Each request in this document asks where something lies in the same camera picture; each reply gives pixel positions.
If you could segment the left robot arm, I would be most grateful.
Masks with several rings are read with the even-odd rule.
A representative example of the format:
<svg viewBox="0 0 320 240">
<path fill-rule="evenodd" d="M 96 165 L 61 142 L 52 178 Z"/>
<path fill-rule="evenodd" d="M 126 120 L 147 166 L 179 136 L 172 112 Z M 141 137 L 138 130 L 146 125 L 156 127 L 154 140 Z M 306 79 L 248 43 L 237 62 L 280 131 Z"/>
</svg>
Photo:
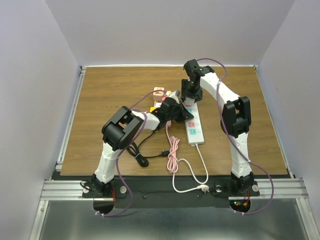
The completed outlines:
<svg viewBox="0 0 320 240">
<path fill-rule="evenodd" d="M 178 123 L 194 116 L 176 97 L 167 97 L 160 107 L 151 112 L 138 112 L 122 106 L 102 127 L 102 153 L 97 169 L 91 177 L 95 193 L 106 197 L 111 193 L 110 182 L 114 179 L 116 159 L 142 130 L 158 131 L 168 121 Z"/>
</svg>

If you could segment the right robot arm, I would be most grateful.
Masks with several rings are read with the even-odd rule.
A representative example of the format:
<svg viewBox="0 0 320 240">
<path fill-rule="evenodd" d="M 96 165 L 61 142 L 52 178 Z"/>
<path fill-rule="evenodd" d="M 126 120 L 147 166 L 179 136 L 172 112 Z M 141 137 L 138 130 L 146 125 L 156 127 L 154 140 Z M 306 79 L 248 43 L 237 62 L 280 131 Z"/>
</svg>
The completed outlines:
<svg viewBox="0 0 320 240">
<path fill-rule="evenodd" d="M 203 91 L 217 101 L 221 129 L 230 141 L 230 189 L 233 194 L 242 195 L 254 183 L 248 154 L 248 135 L 252 123 L 250 100 L 230 90 L 208 65 L 200 66 L 197 60 L 192 59 L 183 68 L 188 79 L 181 81 L 181 100 L 191 111 L 193 122 L 200 119 L 197 103 L 202 100 Z"/>
</svg>

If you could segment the white cube adapter cartoon print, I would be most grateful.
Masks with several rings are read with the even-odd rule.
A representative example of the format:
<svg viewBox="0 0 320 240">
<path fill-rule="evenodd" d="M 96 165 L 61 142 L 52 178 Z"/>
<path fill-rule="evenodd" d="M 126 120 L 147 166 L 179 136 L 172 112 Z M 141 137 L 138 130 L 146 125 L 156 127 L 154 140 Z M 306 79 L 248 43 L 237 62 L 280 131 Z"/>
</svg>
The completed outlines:
<svg viewBox="0 0 320 240">
<path fill-rule="evenodd" d="M 184 100 L 184 102 L 183 102 L 183 105 L 184 105 L 185 107 L 191 107 L 191 106 L 194 105 L 194 103 L 195 103 L 195 100 L 194 100 L 194 99 L 186 98 L 186 99 Z"/>
</svg>

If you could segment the white power strip pastel sockets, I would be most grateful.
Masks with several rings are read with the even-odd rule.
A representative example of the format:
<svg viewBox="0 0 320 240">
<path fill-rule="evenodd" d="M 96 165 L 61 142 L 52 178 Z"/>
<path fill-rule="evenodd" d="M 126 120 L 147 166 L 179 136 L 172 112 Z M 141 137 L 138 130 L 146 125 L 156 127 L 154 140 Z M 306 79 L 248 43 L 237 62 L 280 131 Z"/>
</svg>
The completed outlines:
<svg viewBox="0 0 320 240">
<path fill-rule="evenodd" d="M 205 139 L 197 103 L 194 101 L 194 105 L 185 108 L 194 116 L 193 119 L 185 121 L 188 144 L 191 146 L 203 144 Z"/>
</svg>

